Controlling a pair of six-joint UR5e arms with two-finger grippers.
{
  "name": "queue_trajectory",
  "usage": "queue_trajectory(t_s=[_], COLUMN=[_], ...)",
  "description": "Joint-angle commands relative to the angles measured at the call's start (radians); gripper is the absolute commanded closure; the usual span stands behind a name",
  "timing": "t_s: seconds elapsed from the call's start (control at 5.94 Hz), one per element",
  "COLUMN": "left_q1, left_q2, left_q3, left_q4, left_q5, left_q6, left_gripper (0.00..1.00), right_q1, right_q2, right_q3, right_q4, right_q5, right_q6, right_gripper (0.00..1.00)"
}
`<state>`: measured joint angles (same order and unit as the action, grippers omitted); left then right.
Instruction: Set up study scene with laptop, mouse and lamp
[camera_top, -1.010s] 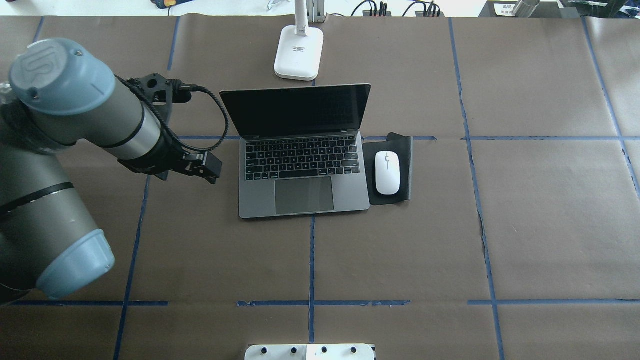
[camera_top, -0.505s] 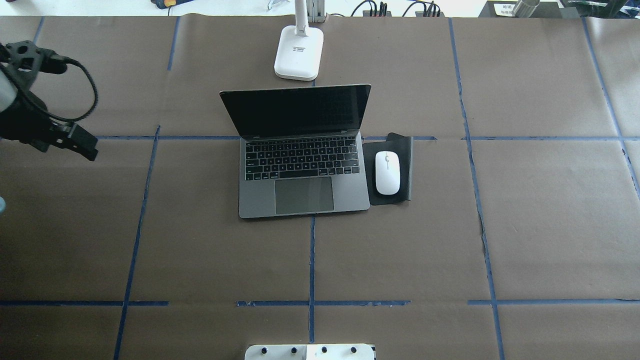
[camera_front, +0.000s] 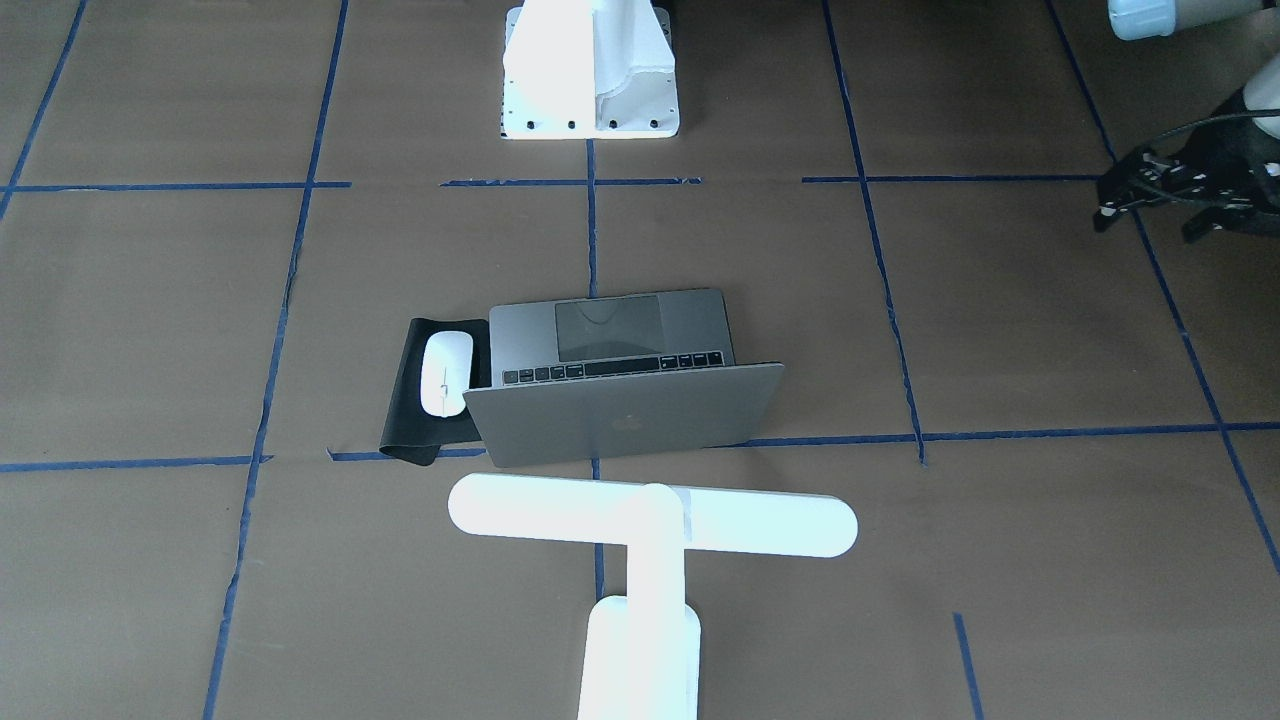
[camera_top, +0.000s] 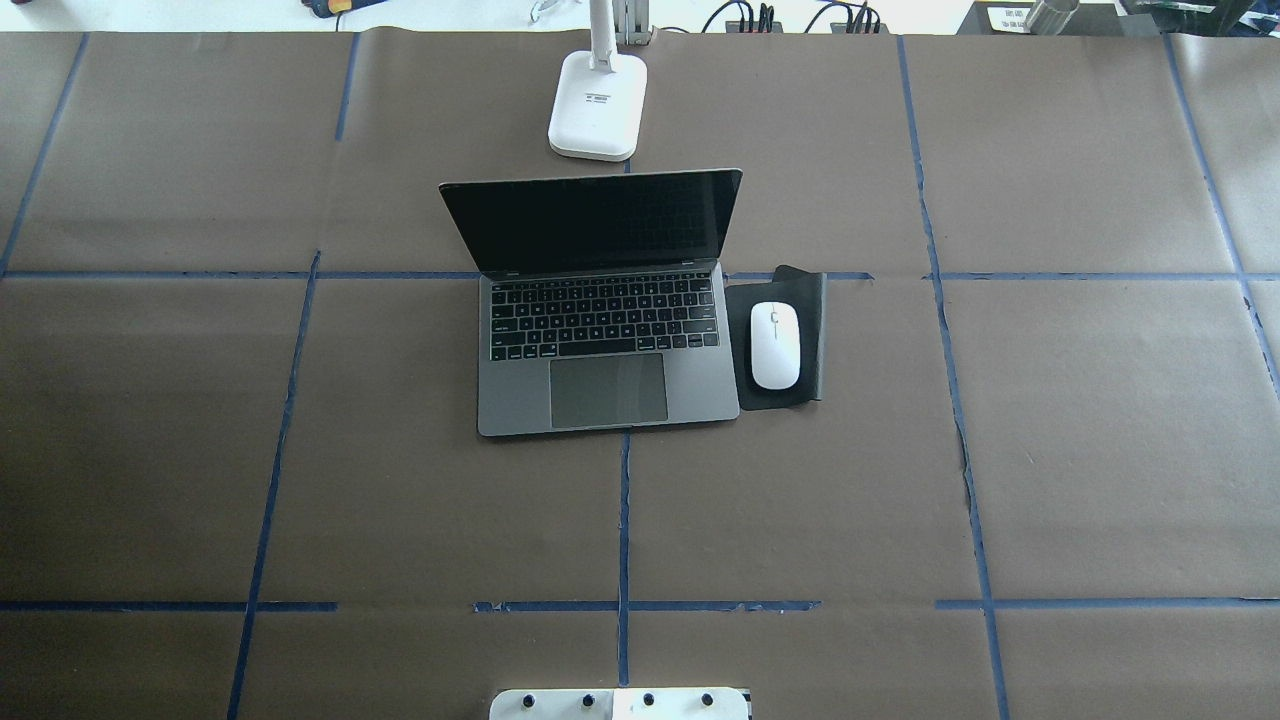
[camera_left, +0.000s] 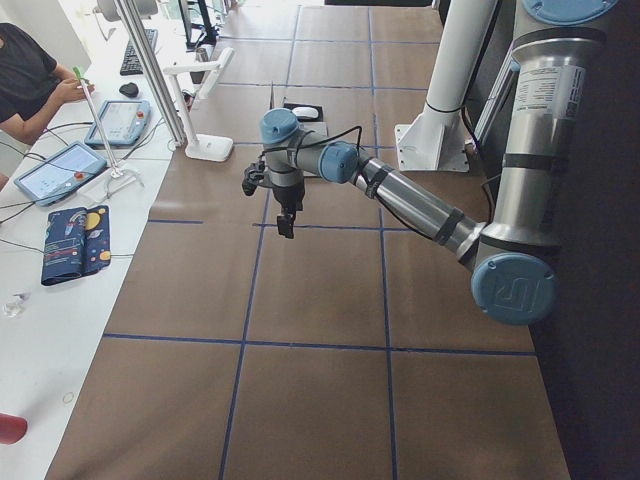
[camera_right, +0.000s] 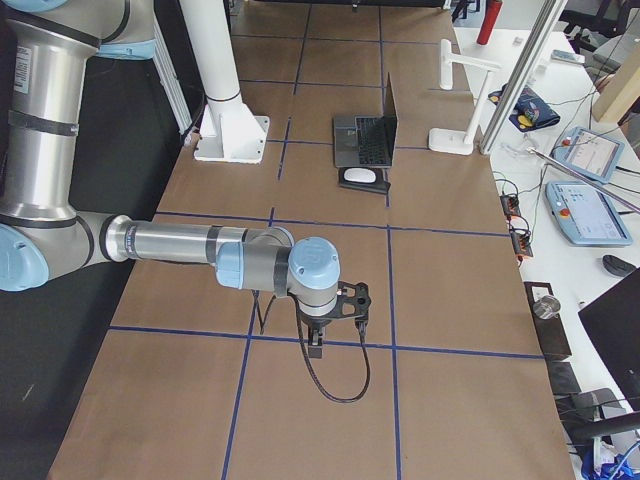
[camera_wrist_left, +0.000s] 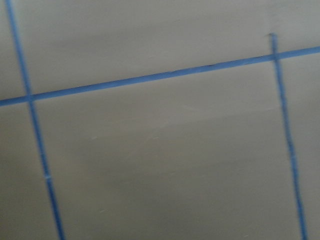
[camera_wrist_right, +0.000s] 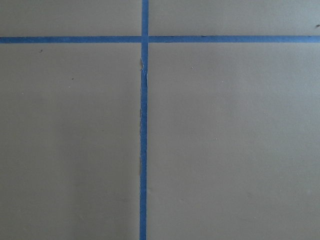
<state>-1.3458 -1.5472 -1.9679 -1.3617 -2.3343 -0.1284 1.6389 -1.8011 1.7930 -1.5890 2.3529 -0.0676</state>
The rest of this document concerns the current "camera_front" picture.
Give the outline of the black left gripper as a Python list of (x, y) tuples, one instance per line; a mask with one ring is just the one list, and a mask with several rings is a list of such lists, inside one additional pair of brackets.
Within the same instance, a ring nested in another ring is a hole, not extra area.
[(1178, 205), (1196, 209), (1181, 225), (1188, 243), (1215, 231), (1277, 238), (1277, 132), (1263, 126), (1275, 119), (1275, 104), (1239, 88), (1210, 117), (1135, 146), (1097, 179), (1093, 229)]

